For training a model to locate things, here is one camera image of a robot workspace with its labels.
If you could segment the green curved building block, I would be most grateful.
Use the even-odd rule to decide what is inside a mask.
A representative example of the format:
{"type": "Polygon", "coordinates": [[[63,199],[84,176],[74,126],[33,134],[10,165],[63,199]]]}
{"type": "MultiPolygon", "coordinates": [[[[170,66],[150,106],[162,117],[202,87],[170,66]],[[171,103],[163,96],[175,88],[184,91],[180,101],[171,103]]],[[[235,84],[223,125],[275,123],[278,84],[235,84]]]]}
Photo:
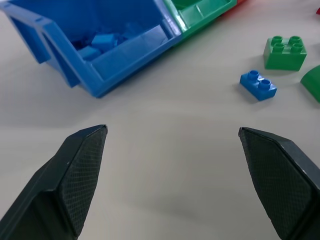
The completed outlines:
{"type": "Polygon", "coordinates": [[[320,65],[308,71],[300,83],[308,90],[308,92],[320,103],[320,65]]]}

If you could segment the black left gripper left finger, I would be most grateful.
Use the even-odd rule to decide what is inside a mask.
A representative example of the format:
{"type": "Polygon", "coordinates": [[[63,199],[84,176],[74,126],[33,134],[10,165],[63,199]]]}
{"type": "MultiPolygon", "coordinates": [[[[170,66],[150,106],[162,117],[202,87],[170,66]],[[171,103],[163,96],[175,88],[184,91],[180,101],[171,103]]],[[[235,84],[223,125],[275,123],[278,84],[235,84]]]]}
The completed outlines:
{"type": "Polygon", "coordinates": [[[78,240],[98,183],[108,127],[81,129],[31,177],[0,220],[0,240],[78,240]]]}

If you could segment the blue two-stud building block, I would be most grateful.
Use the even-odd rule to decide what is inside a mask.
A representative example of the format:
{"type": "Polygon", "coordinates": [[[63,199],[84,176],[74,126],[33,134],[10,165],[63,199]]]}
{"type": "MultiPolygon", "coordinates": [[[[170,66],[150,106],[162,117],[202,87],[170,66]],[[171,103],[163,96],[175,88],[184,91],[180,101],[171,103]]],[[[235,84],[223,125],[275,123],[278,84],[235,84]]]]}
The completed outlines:
{"type": "Polygon", "coordinates": [[[239,83],[249,91],[258,101],[273,98],[277,87],[257,70],[250,70],[241,75],[239,83]]]}

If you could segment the blue plastic storage bin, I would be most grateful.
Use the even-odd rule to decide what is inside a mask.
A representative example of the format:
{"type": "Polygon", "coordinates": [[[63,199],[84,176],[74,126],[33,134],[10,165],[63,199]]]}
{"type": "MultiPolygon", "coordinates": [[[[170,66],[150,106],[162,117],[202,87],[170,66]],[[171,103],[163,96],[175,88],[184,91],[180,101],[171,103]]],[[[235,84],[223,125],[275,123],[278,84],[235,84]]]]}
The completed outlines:
{"type": "Polygon", "coordinates": [[[182,39],[163,0],[6,0],[0,10],[38,63],[49,64],[70,87],[81,85],[96,98],[182,39]],[[84,60],[78,50],[103,34],[115,34],[117,46],[84,60]]]}

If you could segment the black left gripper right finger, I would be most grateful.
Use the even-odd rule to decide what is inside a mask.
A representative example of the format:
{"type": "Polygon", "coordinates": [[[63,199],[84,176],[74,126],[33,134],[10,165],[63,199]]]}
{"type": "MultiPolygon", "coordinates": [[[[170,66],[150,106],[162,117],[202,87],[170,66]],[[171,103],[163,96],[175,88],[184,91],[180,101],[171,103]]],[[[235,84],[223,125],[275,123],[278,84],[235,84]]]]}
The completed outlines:
{"type": "Polygon", "coordinates": [[[320,240],[320,168],[290,139],[238,132],[257,196],[281,240],[320,240]]]}

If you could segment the green plastic storage bin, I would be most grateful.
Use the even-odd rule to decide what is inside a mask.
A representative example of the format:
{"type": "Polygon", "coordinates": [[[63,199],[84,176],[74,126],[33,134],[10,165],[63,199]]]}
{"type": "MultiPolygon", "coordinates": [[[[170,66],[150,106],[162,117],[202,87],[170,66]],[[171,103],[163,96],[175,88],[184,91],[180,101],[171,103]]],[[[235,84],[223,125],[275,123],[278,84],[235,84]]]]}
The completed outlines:
{"type": "Polygon", "coordinates": [[[181,31],[182,39],[175,46],[211,24],[234,7],[237,0],[162,0],[181,31]]]}

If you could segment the red plastic storage bin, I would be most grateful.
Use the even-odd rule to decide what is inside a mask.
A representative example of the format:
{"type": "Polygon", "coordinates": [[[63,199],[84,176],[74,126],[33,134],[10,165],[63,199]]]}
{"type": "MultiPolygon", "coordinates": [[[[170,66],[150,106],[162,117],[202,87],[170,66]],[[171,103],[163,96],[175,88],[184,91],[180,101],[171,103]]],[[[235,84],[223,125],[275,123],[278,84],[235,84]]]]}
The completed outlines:
{"type": "Polygon", "coordinates": [[[221,14],[215,21],[219,22],[220,20],[232,16],[234,13],[236,13],[239,9],[242,8],[243,5],[245,5],[247,2],[250,2],[250,0],[237,0],[237,3],[235,6],[221,14]]]}

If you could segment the green four-stud building block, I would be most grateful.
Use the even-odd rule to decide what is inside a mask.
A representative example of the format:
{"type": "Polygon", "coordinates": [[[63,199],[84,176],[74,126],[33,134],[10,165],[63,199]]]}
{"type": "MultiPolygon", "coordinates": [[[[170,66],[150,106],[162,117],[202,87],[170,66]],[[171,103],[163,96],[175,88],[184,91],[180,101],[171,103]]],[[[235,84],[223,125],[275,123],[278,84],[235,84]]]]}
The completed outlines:
{"type": "Polygon", "coordinates": [[[267,70],[298,72],[307,57],[307,50],[300,36],[284,38],[280,35],[267,39],[263,60],[267,70]]]}

